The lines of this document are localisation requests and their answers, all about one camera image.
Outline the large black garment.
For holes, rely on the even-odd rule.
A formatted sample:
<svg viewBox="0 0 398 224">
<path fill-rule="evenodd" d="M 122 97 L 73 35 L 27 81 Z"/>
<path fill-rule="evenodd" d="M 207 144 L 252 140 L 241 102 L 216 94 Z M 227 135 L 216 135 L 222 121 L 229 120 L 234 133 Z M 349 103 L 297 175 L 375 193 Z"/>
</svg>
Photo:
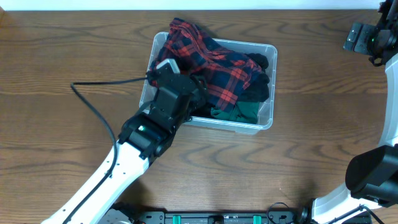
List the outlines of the large black garment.
<svg viewBox="0 0 398 224">
<path fill-rule="evenodd" d="M 201 117 L 201 118 L 210 118 L 213 119 L 212 111 L 217 110 L 217 107 L 212 104 L 205 104 L 204 106 L 193 111 L 190 116 Z"/>
</svg>

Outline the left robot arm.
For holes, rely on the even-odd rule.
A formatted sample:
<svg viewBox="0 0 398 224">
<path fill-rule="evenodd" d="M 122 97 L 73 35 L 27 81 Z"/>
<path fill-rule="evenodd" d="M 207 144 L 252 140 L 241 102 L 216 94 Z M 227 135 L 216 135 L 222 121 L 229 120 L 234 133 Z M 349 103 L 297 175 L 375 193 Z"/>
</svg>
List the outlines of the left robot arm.
<svg viewBox="0 0 398 224">
<path fill-rule="evenodd" d="M 192 111 L 208 99 L 204 76 L 184 75 L 170 65 L 148 72 L 146 80 L 156 82 L 155 97 L 123 124 L 119 136 L 93 110 L 113 146 L 94 174 L 45 223 L 98 223 L 127 187 L 172 145 Z"/>
</svg>

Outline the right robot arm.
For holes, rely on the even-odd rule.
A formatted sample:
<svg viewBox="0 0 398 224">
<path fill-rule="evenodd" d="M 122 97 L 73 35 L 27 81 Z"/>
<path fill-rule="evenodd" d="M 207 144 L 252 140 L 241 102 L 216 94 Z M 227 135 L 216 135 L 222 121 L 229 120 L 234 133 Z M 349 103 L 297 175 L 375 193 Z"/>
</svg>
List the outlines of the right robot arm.
<svg viewBox="0 0 398 224">
<path fill-rule="evenodd" d="M 378 23 L 355 22 L 343 46 L 385 67 L 386 115 L 378 147 L 354 157 L 344 183 L 303 208 L 298 223 L 370 223 L 375 209 L 397 204 L 397 0 L 382 2 L 378 11 Z"/>
</svg>

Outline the dark green shirt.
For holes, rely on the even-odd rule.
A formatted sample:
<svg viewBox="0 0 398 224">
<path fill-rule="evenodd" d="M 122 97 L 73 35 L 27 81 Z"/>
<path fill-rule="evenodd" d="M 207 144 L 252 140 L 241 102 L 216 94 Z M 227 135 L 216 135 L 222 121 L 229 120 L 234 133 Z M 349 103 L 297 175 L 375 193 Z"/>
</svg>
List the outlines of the dark green shirt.
<svg viewBox="0 0 398 224">
<path fill-rule="evenodd" d="M 259 102 L 237 101 L 230 112 L 212 108 L 210 114 L 212 118 L 218 120 L 256 124 L 258 121 L 258 109 Z"/>
</svg>

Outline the clear plastic storage bin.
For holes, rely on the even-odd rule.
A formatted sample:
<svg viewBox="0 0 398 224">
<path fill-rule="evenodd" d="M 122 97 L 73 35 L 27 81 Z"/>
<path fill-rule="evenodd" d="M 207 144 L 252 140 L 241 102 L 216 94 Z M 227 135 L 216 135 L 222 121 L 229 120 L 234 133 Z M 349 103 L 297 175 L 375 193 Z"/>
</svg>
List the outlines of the clear plastic storage bin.
<svg viewBox="0 0 398 224">
<path fill-rule="evenodd" d="M 159 32 L 154 36 L 152 43 L 152 50 L 150 52 L 149 63 L 147 69 L 150 68 L 151 63 L 158 56 L 160 49 L 165 44 L 169 33 Z M 258 44 L 252 42 L 241 42 L 235 40 L 214 39 L 218 44 L 227 49 L 240 52 L 243 54 L 255 53 L 262 54 L 267 57 L 269 66 L 266 69 L 270 82 L 268 83 L 269 98 L 259 104 L 257 112 L 257 124 L 246 124 L 232 121 L 223 121 L 218 119 L 202 118 L 192 116 L 192 120 L 184 123 L 184 125 L 198 126 L 203 128 L 221 129 L 225 131 L 234 131 L 241 134 L 255 135 L 259 131 L 269 129 L 274 120 L 274 99 L 275 99 L 275 81 L 277 71 L 277 49 L 273 45 Z M 141 107 L 147 101 L 154 99 L 156 94 L 156 87 L 151 86 L 147 81 L 144 82 L 143 90 L 139 106 Z"/>
</svg>

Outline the red plaid flannel shirt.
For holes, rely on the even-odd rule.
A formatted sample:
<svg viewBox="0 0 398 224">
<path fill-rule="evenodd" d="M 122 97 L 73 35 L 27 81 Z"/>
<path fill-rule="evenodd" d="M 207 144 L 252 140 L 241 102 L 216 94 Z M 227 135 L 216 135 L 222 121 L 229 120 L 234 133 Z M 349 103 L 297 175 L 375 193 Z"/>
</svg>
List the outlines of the red plaid flannel shirt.
<svg viewBox="0 0 398 224">
<path fill-rule="evenodd" d="M 198 25 L 179 18 L 170 23 L 167 40 L 149 70 L 167 58 L 176 61 L 182 74 L 204 77 L 208 102 L 227 113 L 263 73 L 247 55 L 221 46 Z"/>
</svg>

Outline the black garment with band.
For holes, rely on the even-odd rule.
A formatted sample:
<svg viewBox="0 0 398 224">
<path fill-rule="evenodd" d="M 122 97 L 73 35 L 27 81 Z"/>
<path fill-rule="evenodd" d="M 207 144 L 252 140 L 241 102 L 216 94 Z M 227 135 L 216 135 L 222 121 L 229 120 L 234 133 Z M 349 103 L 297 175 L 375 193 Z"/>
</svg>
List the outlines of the black garment with band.
<svg viewBox="0 0 398 224">
<path fill-rule="evenodd" d="M 240 97 L 238 101 L 243 102 L 264 102 L 269 98 L 269 87 L 268 84 L 270 79 L 266 74 L 266 69 L 269 66 L 269 62 L 266 56 L 262 54 L 247 54 L 247 56 L 254 60 L 261 68 L 262 73 L 258 75 L 255 81 L 253 81 L 249 87 L 247 87 Z"/>
</svg>

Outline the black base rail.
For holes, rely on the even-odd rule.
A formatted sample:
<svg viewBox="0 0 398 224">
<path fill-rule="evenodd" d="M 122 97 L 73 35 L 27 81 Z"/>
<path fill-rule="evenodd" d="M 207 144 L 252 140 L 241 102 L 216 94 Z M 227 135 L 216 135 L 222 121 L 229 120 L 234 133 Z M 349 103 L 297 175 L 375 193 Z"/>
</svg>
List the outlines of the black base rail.
<svg viewBox="0 0 398 224">
<path fill-rule="evenodd" d="M 277 208 L 254 212 L 168 212 L 135 209 L 125 203 L 114 204 L 99 221 L 102 224 L 289 224 L 315 223 L 307 212 Z"/>
</svg>

